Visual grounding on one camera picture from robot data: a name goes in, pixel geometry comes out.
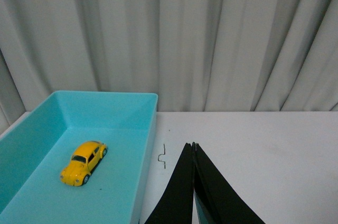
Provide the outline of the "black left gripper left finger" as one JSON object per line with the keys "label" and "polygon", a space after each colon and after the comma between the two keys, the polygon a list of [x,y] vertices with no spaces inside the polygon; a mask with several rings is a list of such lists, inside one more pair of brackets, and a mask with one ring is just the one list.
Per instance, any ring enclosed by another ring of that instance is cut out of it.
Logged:
{"label": "black left gripper left finger", "polygon": [[192,145],[186,143],[167,187],[146,223],[191,223],[195,164]]}

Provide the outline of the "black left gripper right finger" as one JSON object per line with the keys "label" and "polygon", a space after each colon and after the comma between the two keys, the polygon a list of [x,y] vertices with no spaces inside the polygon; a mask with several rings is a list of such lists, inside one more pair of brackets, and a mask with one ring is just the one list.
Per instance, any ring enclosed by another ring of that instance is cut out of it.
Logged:
{"label": "black left gripper right finger", "polygon": [[199,144],[193,143],[199,223],[264,223],[239,197]]}

